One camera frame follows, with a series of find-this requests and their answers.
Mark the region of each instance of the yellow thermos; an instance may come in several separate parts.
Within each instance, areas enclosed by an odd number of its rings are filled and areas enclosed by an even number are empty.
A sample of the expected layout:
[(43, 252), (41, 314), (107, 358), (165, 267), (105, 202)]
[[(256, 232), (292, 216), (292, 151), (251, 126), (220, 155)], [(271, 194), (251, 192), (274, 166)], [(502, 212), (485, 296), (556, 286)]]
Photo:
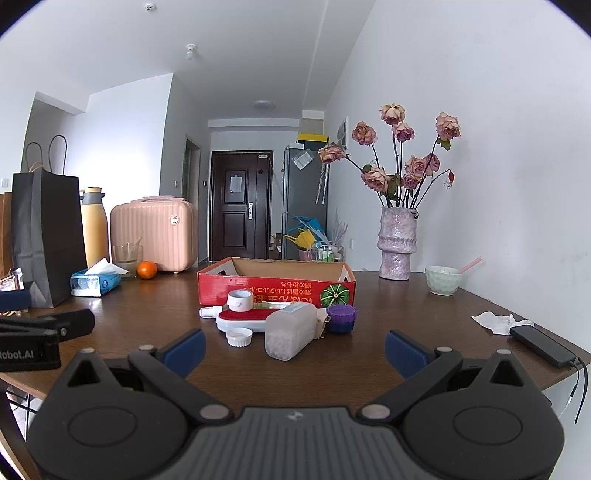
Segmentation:
[(109, 227), (98, 187), (88, 187), (82, 196), (82, 228), (88, 268), (103, 258), (109, 260)]

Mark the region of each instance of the brown wooden door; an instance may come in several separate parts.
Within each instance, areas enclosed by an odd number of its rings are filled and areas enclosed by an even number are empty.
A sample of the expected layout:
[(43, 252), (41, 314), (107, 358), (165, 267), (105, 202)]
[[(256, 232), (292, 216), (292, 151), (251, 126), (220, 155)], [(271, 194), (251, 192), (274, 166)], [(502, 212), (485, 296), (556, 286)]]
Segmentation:
[(272, 152), (213, 152), (212, 260), (267, 257), (272, 160)]

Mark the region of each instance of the dried rose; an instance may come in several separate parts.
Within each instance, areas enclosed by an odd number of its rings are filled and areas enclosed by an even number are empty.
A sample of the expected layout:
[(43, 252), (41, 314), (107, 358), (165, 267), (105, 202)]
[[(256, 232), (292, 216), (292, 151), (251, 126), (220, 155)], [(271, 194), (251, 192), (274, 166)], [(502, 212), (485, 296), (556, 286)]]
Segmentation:
[(378, 139), (376, 132), (365, 122), (359, 122), (357, 128), (353, 130), (353, 140), (359, 145), (371, 145)]
[(434, 173), (439, 171), (441, 162), (439, 162), (439, 159), (437, 158), (435, 153), (430, 153), (423, 160), (425, 161), (425, 171), (427, 172), (428, 176), (432, 176)]
[(425, 174), (426, 168), (427, 164), (424, 158), (418, 158), (414, 155), (411, 155), (410, 160), (404, 167), (404, 170), (406, 171), (407, 175), (412, 175), (420, 181)]
[(383, 168), (372, 167), (370, 171), (361, 174), (361, 180), (376, 192), (387, 192), (390, 176), (386, 175)]
[(341, 158), (345, 158), (345, 152), (335, 143), (326, 145), (324, 148), (321, 148), (318, 153), (320, 154), (322, 163), (332, 163)]
[(379, 111), (382, 112), (382, 120), (388, 125), (398, 125), (400, 122), (404, 122), (404, 107), (402, 105), (389, 103)]
[(404, 177), (402, 177), (402, 186), (404, 186), (404, 188), (407, 190), (414, 190), (417, 188), (419, 181), (420, 179), (407, 173)]
[(399, 142), (406, 142), (406, 140), (414, 138), (414, 130), (404, 122), (400, 122), (398, 125), (392, 126), (392, 133), (396, 135), (396, 139)]
[(454, 137), (461, 137), (460, 125), (457, 123), (457, 118), (441, 112), (435, 120), (435, 130), (437, 135), (443, 141), (451, 140)]
[(447, 189), (449, 190), (450, 188), (452, 188), (453, 185), (453, 181), (456, 179), (455, 175), (453, 174), (453, 172), (450, 170), (449, 173), (447, 174), (447, 179), (448, 181), (444, 183), (444, 185), (447, 187)]

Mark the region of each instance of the bag handle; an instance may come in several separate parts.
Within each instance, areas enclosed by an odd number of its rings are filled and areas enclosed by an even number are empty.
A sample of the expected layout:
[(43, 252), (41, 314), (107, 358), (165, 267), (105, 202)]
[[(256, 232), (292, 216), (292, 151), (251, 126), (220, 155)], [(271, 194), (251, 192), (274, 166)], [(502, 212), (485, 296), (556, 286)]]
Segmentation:
[[(40, 162), (35, 162), (32, 166), (29, 165), (29, 147), (31, 145), (36, 145), (39, 147), (39, 152), (41, 153), (41, 161)], [(39, 145), (37, 142), (29, 142), (27, 144), (27, 146), (25, 147), (25, 163), (27, 164), (27, 168), (29, 169), (29, 171), (31, 171), (31, 169), (38, 163), (41, 163), (41, 166), (43, 166), (43, 149), (41, 148), (41, 145)]]
[(43, 164), (40, 161), (36, 161), (31, 168), (29, 168), (29, 173), (33, 173), (35, 170), (39, 170), (39, 168), (43, 168)]
[(68, 140), (66, 140), (66, 137), (64, 137), (61, 134), (57, 134), (55, 137), (53, 137), (51, 139), (51, 142), (49, 142), (49, 149), (47, 150), (47, 156), (49, 157), (49, 171), (53, 172), (53, 170), (51, 169), (51, 145), (57, 137), (63, 138), (64, 143), (66, 144), (66, 149), (64, 150), (64, 164), (63, 164), (63, 167), (61, 168), (61, 174), (65, 175), (66, 174), (66, 157), (68, 155)]
[(144, 202), (172, 202), (174, 200), (182, 200), (181, 197), (175, 197), (173, 195), (153, 195), (151, 197), (144, 197), (139, 200), (132, 200), (131, 203), (144, 203)]

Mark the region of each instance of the gray refrigerator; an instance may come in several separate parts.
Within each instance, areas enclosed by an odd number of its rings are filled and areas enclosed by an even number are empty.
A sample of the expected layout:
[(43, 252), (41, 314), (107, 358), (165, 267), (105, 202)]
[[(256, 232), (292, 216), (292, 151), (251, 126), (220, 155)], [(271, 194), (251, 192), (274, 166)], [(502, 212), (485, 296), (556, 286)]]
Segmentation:
[[(299, 260), (300, 256), (297, 247), (285, 235), (298, 225), (294, 215), (316, 218), (321, 227), (326, 231), (326, 207), (328, 199), (322, 204), (322, 193), (318, 204), (316, 194), (322, 162), (318, 150), (324, 147), (324, 142), (302, 141), (305, 149), (313, 152), (312, 161), (301, 170), (294, 163), (293, 158), (301, 155), (302, 150), (298, 148), (286, 148), (284, 156), (284, 177), (283, 177), (283, 223), (281, 233), (284, 235), (281, 241), (281, 258), (288, 260)], [(298, 236), (299, 232), (292, 232), (290, 235)]]

